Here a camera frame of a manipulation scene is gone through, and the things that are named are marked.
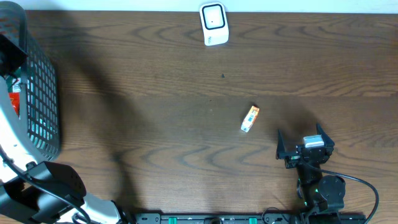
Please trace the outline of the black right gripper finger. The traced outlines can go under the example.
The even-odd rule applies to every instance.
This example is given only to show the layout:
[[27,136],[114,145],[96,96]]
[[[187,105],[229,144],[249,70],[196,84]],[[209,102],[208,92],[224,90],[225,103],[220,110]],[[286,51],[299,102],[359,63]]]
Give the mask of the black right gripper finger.
[[284,139],[280,130],[277,131],[277,149],[276,149],[275,158],[276,159],[285,158]]
[[316,124],[316,129],[317,129],[317,134],[319,134],[322,137],[323,142],[325,143],[325,147],[334,148],[335,146],[334,141],[329,137],[329,135],[326,134],[326,132],[324,132],[323,128],[319,123]]

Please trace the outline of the small orange tissue pack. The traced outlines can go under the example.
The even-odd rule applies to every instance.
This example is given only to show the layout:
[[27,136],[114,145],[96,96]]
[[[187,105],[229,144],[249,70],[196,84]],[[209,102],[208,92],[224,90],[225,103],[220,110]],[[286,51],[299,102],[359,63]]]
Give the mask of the small orange tissue pack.
[[252,128],[254,122],[256,121],[256,119],[259,115],[259,112],[260,112],[260,109],[258,107],[251,106],[250,110],[244,117],[243,122],[241,124],[242,131],[247,133]]

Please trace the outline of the red candy bag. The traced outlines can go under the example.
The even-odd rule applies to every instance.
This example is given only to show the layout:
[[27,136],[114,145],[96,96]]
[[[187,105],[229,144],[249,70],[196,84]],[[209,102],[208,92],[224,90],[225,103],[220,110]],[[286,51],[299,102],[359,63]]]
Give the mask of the red candy bag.
[[16,112],[16,115],[20,115],[20,93],[19,92],[12,92],[9,93],[9,97],[12,103],[12,107],[14,108],[14,111]]

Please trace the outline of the green white wipes pack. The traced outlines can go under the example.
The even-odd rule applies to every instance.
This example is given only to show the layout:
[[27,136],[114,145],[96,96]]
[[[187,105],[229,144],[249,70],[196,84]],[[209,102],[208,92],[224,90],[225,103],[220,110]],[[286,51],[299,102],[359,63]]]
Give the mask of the green white wipes pack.
[[7,83],[7,91],[9,93],[21,92],[21,68],[18,68],[14,73],[5,76]]

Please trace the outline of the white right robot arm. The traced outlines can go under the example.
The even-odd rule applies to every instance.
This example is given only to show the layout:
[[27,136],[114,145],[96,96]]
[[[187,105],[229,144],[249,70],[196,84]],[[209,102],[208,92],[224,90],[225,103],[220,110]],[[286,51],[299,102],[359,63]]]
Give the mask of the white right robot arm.
[[298,173],[298,191],[305,208],[292,216],[290,223],[339,223],[338,210],[344,207],[345,181],[337,175],[325,175],[320,166],[332,155],[335,143],[316,125],[317,134],[306,136],[293,151],[286,150],[278,132],[276,158],[283,159],[287,169]]

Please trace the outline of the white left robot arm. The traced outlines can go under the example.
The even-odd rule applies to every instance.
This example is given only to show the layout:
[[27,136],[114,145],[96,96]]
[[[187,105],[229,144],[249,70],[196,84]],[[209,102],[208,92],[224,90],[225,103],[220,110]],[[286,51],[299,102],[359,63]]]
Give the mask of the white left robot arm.
[[59,164],[58,83],[29,35],[1,34],[1,214],[21,223],[131,223]]

